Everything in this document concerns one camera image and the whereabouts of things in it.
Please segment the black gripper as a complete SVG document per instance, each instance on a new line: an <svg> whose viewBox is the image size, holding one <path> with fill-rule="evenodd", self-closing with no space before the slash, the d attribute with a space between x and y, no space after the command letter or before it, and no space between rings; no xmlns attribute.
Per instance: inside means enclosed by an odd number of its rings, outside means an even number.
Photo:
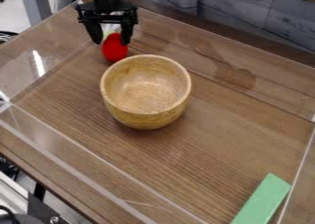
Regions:
<svg viewBox="0 0 315 224"><path fill-rule="evenodd" d="M123 0L93 0L78 5L75 9L79 14L78 19L82 23L86 22L87 33L97 44L103 42L103 28L99 23L121 24L121 43L130 44L134 24L138 23L137 5Z"/></svg>

